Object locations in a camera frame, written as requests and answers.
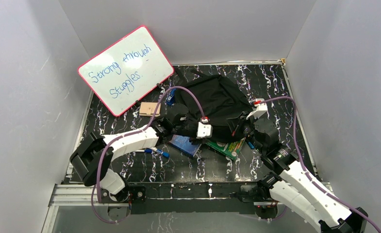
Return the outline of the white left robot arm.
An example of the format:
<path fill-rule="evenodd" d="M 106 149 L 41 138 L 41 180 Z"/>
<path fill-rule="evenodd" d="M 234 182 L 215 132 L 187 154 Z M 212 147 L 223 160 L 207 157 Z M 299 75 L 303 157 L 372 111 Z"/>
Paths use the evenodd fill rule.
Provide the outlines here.
<path fill-rule="evenodd" d="M 83 184 L 94 186 L 98 200 L 101 200 L 104 190 L 115 201 L 125 202 L 133 194 L 126 179 L 111 169 L 113 160 L 137 150 L 164 144 L 174 135 L 202 139 L 211 137 L 212 131 L 208 117 L 191 120 L 188 108 L 178 104 L 166 114 L 153 117 L 139 129 L 108 135 L 91 133 L 75 149 L 69 161 Z"/>

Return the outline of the black student backpack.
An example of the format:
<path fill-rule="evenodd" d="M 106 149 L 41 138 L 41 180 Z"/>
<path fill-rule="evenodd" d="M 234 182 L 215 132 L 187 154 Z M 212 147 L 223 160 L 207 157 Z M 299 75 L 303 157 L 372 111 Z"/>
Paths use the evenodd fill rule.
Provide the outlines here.
<path fill-rule="evenodd" d="M 175 102 L 189 110 L 185 123 L 189 120 L 199 122 L 202 118 L 199 109 L 201 107 L 213 127 L 210 139 L 220 143 L 231 143 L 227 141 L 231 133 L 227 118 L 235 117 L 242 111 L 251 112 L 252 105 L 239 86 L 229 78 L 218 74 L 206 75 L 196 70 L 191 72 L 199 77 L 180 86 L 192 92 L 199 103 L 185 90 L 177 88 L 175 91 Z"/>

